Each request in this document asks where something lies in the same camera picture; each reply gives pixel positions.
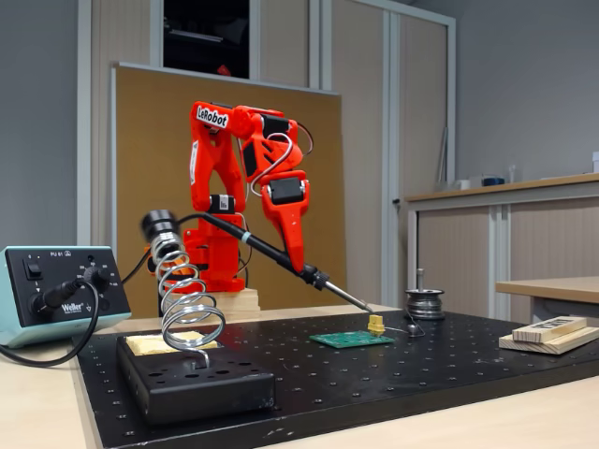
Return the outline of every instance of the wooden table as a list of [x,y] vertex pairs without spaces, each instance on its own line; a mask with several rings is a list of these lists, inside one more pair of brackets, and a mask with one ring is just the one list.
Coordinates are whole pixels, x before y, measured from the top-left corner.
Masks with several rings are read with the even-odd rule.
[[[247,321],[354,312],[356,308],[352,306],[263,311],[259,318]],[[131,320],[101,333],[151,329],[156,325],[156,319]],[[23,353],[54,358],[65,350],[64,344],[54,343]],[[0,380],[0,447],[96,448],[95,423],[86,412],[75,361],[54,369],[33,369],[2,359]],[[599,377],[277,446],[285,449],[363,449],[372,445],[377,449],[595,447],[597,403]]]
[[599,317],[599,276],[497,282],[495,290],[531,297],[534,323],[561,315]]

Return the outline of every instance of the green circuit board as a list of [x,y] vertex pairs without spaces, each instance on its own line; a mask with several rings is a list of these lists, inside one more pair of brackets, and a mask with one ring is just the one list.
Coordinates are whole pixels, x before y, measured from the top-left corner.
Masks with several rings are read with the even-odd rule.
[[370,332],[364,330],[359,330],[357,332],[337,332],[336,334],[311,335],[310,339],[337,349],[392,343],[394,341],[389,337],[375,337]]

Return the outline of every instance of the countertop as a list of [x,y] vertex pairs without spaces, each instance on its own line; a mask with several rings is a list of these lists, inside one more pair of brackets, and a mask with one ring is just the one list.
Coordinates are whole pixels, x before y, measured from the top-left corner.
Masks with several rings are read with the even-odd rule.
[[407,202],[426,201],[428,199],[448,198],[452,196],[471,196],[507,192],[512,190],[536,189],[540,187],[552,187],[556,185],[580,184],[583,182],[598,182],[599,173],[588,173],[585,175],[561,176],[546,180],[512,182],[509,184],[492,185],[489,187],[477,187],[467,190],[452,190],[448,192],[433,192],[424,195],[414,195],[405,198]]
[[[374,306],[376,310],[389,310]],[[262,311],[257,320],[355,313],[352,306]],[[157,319],[130,320],[101,333],[157,328]],[[64,354],[64,343],[22,351],[32,358]],[[95,448],[77,362],[33,369],[0,360],[3,447]],[[594,447],[599,377],[403,419],[278,444],[285,448],[410,447],[447,449]]]
[[599,276],[497,282],[495,290],[512,295],[548,297],[597,304],[599,303]]

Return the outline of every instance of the gray wall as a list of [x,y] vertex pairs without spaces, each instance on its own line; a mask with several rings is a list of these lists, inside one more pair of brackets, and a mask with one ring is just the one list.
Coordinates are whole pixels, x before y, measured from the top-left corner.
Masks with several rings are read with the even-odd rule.
[[458,20],[459,178],[592,171],[599,152],[599,1],[419,0]]
[[77,0],[0,0],[0,249],[76,242]]

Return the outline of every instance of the wooden block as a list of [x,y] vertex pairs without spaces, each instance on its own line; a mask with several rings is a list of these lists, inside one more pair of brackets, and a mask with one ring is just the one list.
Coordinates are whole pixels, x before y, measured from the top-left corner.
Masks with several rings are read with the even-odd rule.
[[[258,292],[252,288],[246,288],[240,292],[218,292],[211,293],[216,299],[216,307],[225,315],[227,321],[250,320],[260,317],[260,306],[258,305]],[[218,323],[217,317],[209,316],[201,322],[203,325]]]
[[584,327],[569,334],[562,335],[557,339],[546,341],[545,343],[515,341],[511,335],[506,335],[505,337],[499,338],[499,347],[503,349],[559,355],[597,338],[599,338],[599,327]]
[[529,341],[531,343],[545,343],[557,339],[561,335],[569,334],[587,326],[587,319],[577,316],[558,316],[512,331],[515,341]]

